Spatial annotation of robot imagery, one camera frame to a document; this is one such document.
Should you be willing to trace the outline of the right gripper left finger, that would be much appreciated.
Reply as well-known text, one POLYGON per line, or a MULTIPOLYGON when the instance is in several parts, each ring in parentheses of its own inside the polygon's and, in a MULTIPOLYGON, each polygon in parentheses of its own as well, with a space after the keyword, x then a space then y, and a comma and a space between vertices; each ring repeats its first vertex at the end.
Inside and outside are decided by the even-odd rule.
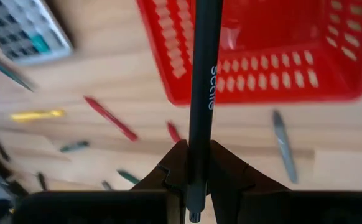
POLYGON ((185 190, 187 186, 187 141, 180 140, 131 190, 185 190))

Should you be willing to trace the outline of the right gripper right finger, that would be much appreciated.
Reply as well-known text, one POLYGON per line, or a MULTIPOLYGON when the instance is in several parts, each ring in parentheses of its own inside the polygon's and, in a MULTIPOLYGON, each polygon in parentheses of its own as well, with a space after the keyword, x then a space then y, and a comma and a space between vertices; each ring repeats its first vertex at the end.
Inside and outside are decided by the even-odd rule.
POLYGON ((289 190, 285 185, 259 172, 218 142, 211 140, 211 178, 236 190, 289 190))

